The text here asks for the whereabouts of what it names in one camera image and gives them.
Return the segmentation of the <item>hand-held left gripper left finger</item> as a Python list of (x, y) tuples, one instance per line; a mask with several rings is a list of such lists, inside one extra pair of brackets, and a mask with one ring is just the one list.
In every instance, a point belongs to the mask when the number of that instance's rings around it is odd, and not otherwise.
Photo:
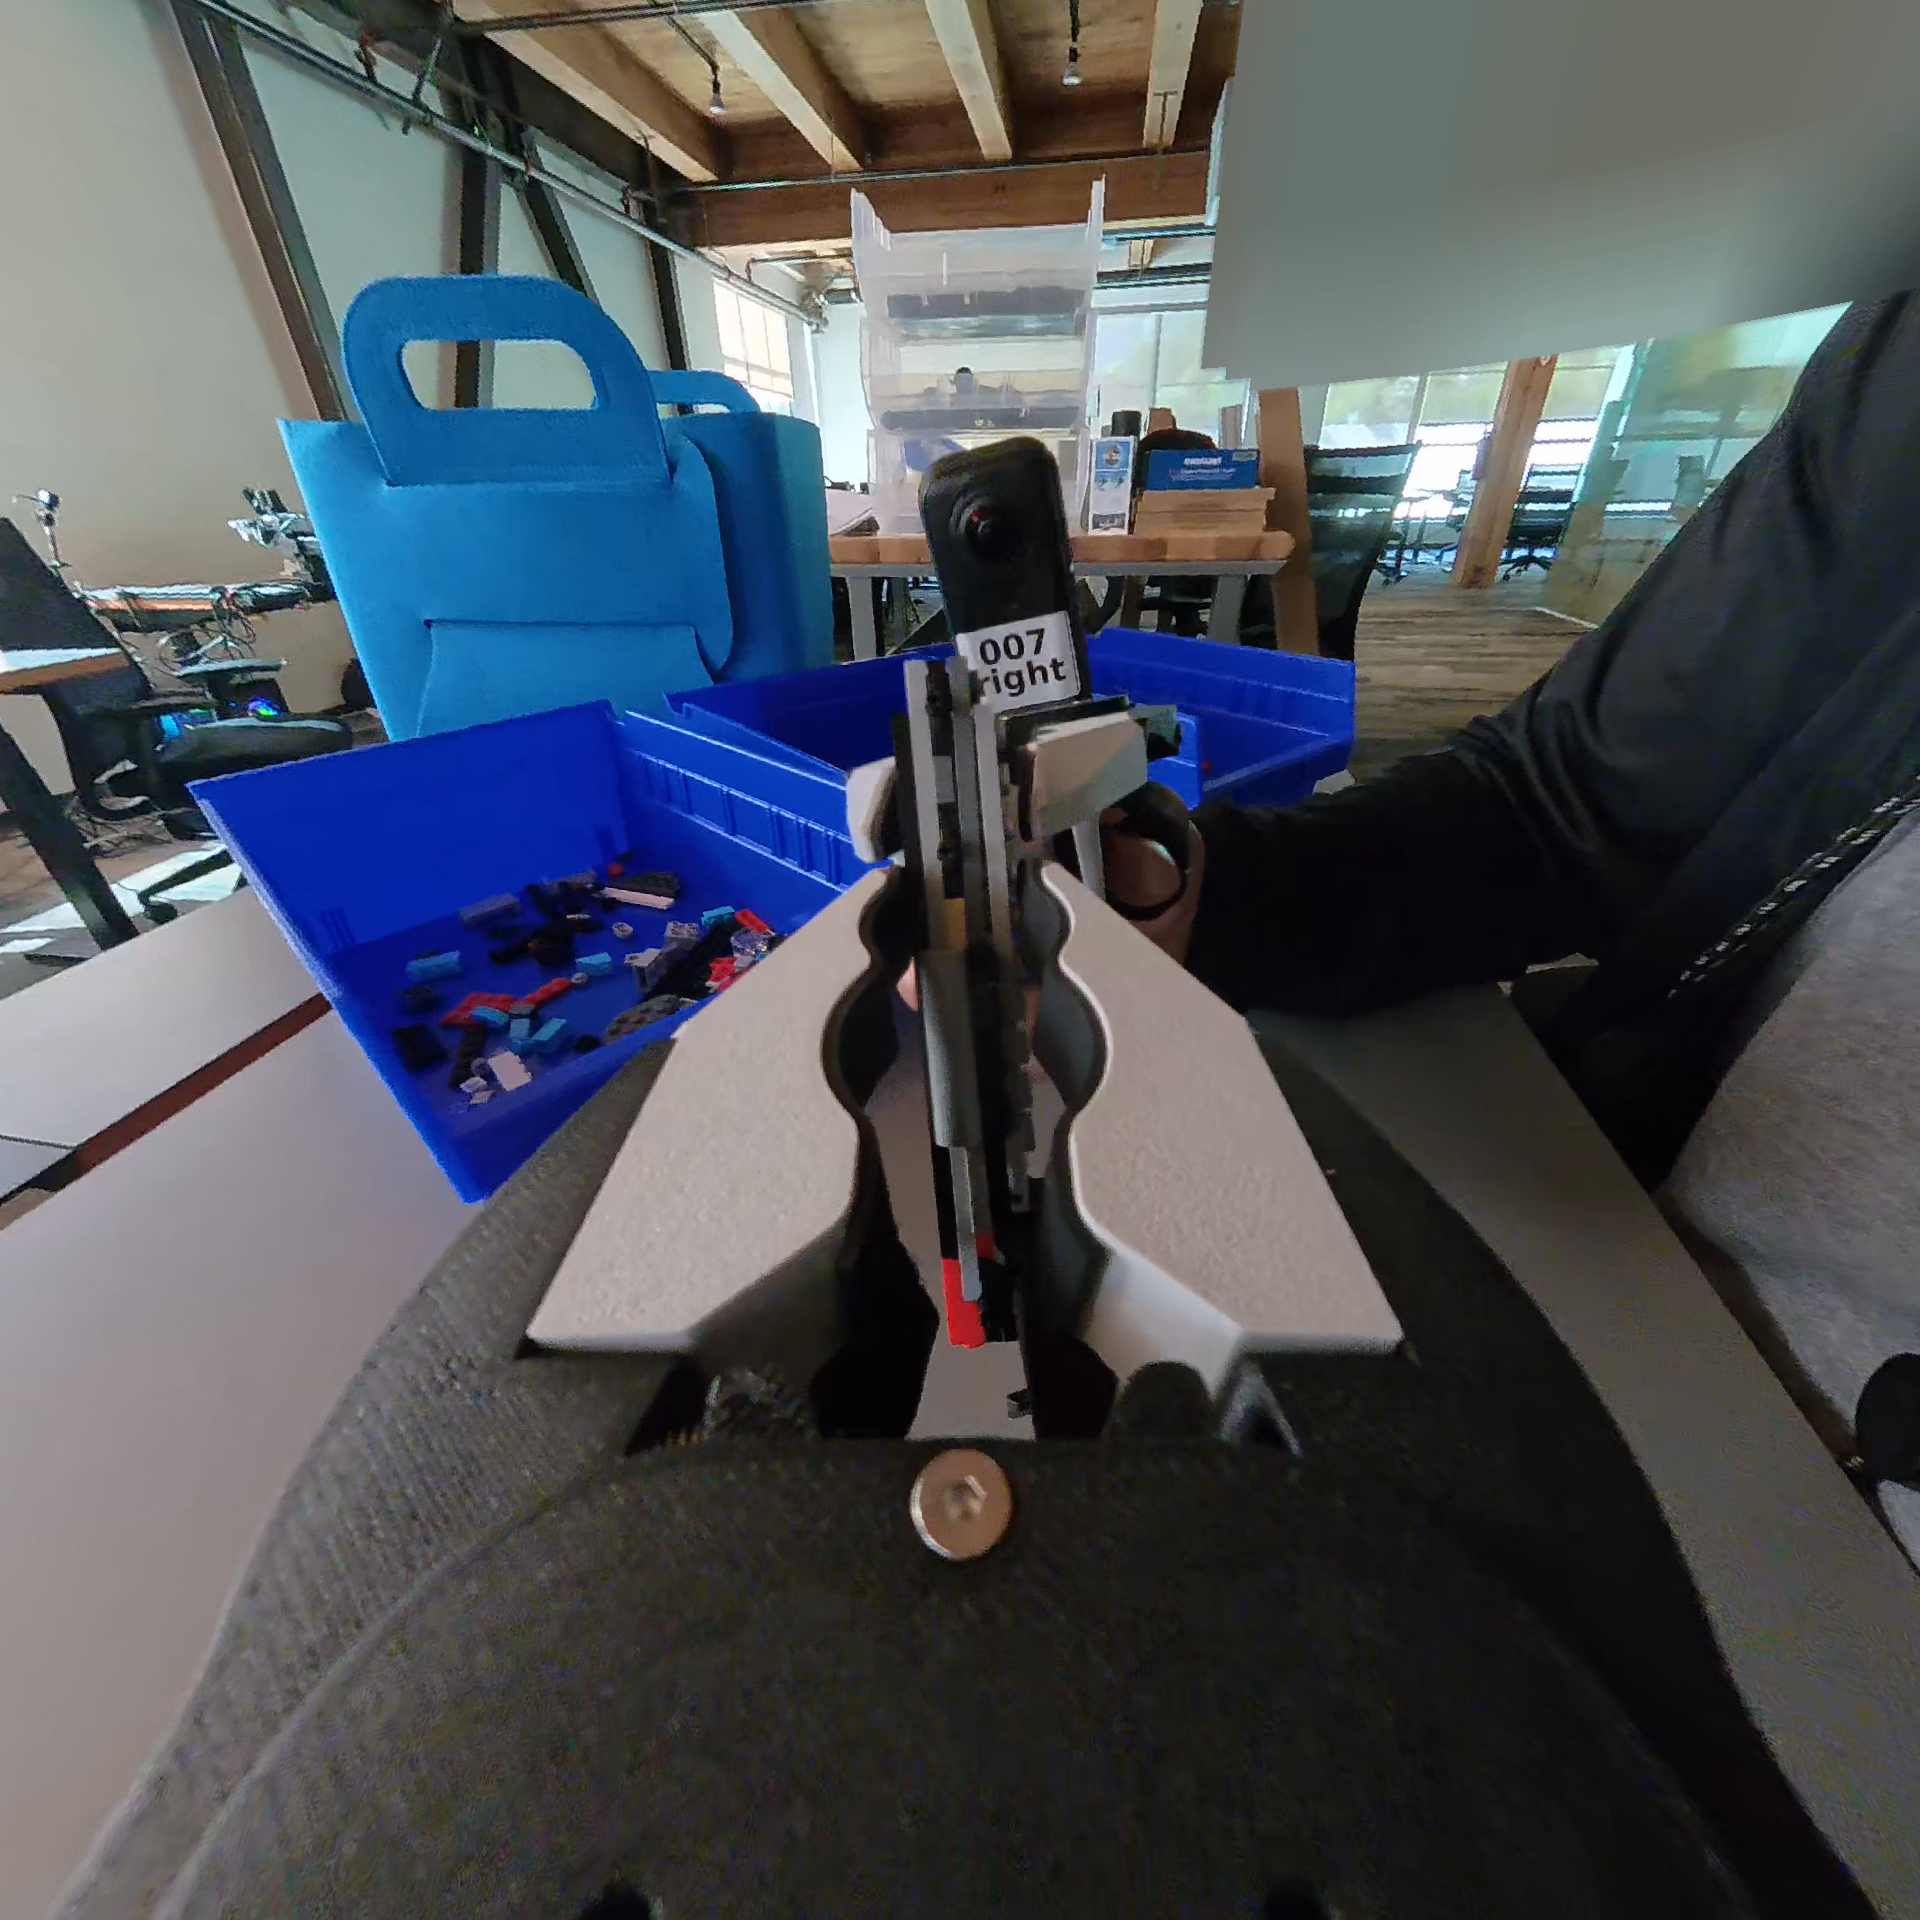
[(901, 872), (873, 868), (669, 1042), (529, 1320), (554, 1350), (830, 1360), (905, 1305), (869, 1099)]

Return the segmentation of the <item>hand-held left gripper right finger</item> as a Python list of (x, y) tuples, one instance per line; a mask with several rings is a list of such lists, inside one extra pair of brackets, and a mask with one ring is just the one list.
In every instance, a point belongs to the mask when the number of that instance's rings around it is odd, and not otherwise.
[(1404, 1343), (1251, 1026), (1064, 868), (1044, 873), (1044, 1337), (1115, 1382), (1222, 1395), (1266, 1355)]

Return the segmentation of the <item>toy brick assembly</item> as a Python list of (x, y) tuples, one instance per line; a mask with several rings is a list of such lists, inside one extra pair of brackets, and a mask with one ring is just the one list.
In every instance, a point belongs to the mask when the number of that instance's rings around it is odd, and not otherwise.
[(1002, 731), (956, 659), (905, 663), (895, 724), (905, 868), (920, 888), (913, 952), (943, 1317), (950, 1346), (1021, 1337), (1036, 1250), (1036, 1149), (1028, 972), (1014, 941), (1014, 877)]

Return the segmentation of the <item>person's right forearm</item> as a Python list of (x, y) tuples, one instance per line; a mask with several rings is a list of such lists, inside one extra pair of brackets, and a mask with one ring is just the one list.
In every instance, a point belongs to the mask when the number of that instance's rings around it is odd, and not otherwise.
[(1665, 990), (1917, 775), (1917, 295), (1851, 305), (1591, 630), (1429, 755), (1198, 817), (1189, 968), (1370, 1015), (1594, 961)]

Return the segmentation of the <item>person's right hand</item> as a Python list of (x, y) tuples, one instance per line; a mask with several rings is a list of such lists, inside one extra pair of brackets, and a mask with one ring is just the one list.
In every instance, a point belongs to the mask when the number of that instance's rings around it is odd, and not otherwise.
[(1127, 821), (1121, 807), (1099, 817), (1102, 881), (1109, 905), (1175, 965), (1189, 965), (1202, 898), (1206, 848), (1189, 813), (1180, 813), (1183, 851), (1173, 851), (1173, 821)]

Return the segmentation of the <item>wooden workbench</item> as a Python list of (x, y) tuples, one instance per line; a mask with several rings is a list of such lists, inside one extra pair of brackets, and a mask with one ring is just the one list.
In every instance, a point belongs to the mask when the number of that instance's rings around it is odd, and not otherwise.
[[(1072, 577), (1081, 579), (1211, 579), (1206, 633), (1238, 640), (1241, 587), (1273, 579), (1293, 551), (1289, 531), (1262, 534), (1072, 534)], [(848, 584), (849, 659), (880, 653), (873, 584), (907, 584), (932, 577), (932, 560), (920, 534), (911, 536), (830, 536), (830, 575)]]

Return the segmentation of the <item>blue plastic bin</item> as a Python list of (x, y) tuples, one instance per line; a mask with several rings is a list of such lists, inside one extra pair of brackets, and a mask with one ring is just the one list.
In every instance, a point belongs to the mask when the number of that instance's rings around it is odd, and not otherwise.
[(703, 898), (799, 931), (865, 866), (838, 781), (608, 704), (200, 781), (258, 898), (395, 1092), (427, 1154), (486, 1198), (616, 1066), (682, 1019), (616, 1042), (475, 1110), (383, 1042), (402, 963), (463, 908), (634, 856)]
[[(670, 717), (758, 755), (848, 775), (890, 750), (905, 663), (950, 643), (743, 683), (670, 692)], [(1091, 689), (1175, 708), (1183, 743), (1151, 775), (1189, 807), (1292, 806), (1350, 764), (1354, 669), (1343, 659), (1106, 624), (1088, 640)]]

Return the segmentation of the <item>blue felt bag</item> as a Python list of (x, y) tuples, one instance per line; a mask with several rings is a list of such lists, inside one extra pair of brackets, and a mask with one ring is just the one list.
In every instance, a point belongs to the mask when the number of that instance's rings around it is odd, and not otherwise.
[[(427, 406), (414, 343), (554, 343), (589, 406)], [(661, 710), (739, 640), (708, 459), (637, 350), (541, 275), (403, 275), (344, 318), (359, 418), (280, 424), (389, 738), (604, 701)]]
[(830, 515), (820, 432), (768, 412), (719, 369), (653, 376), (661, 432), (710, 472), (729, 577), (732, 651), (714, 683), (833, 663)]

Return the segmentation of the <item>dark blue carton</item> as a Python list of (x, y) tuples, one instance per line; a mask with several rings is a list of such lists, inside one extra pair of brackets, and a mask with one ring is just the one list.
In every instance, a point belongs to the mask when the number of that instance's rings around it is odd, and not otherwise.
[(1262, 487), (1262, 453), (1215, 445), (1190, 432), (1139, 440), (1135, 491), (1246, 491)]

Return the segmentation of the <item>pile of loose toy bricks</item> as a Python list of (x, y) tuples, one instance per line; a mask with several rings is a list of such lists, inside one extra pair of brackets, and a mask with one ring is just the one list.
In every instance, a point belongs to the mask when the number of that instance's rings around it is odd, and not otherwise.
[(402, 963), (383, 1042), (475, 1110), (691, 1016), (782, 941), (758, 908), (614, 856), (463, 908)]

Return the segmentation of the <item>clear plastic drawer organizer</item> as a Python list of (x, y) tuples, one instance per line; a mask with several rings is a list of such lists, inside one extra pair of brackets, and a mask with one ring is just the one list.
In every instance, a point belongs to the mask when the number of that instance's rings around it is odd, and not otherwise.
[(849, 198), (880, 536), (920, 534), (920, 478), (943, 455), (1002, 437), (1036, 437), (1078, 508), (1102, 190), (1078, 223), (974, 230), (890, 230)]

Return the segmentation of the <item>black office chair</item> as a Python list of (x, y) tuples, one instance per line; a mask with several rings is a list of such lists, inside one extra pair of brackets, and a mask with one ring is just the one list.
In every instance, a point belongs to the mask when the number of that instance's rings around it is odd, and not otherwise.
[(1398, 520), (1418, 442), (1310, 442), (1310, 560), (1318, 653), (1354, 659), (1358, 609)]
[(102, 828), (164, 817), (171, 834), (202, 834), (193, 781), (331, 755), (353, 747), (335, 717), (256, 714), (161, 689), (138, 656), (56, 579), (48, 563), (3, 520), (3, 646), (102, 651), (110, 665), (37, 685), (65, 752), (69, 807)]

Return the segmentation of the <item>grey sweatshirt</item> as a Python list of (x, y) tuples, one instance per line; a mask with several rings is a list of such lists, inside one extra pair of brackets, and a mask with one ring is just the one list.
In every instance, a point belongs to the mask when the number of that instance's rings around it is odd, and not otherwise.
[(1828, 1451), (1917, 1350), (1917, 817), (1785, 935), (1661, 1210)]

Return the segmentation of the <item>wooden post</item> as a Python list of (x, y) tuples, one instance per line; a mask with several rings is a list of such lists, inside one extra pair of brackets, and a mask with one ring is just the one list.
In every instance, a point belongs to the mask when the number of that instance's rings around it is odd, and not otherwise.
[(1504, 544), (1554, 369), (1554, 351), (1514, 357), (1504, 366), (1494, 415), (1482, 440), (1482, 455), (1477, 459), (1472, 498), (1448, 572), (1448, 584), (1461, 591), (1492, 587), (1501, 572)]

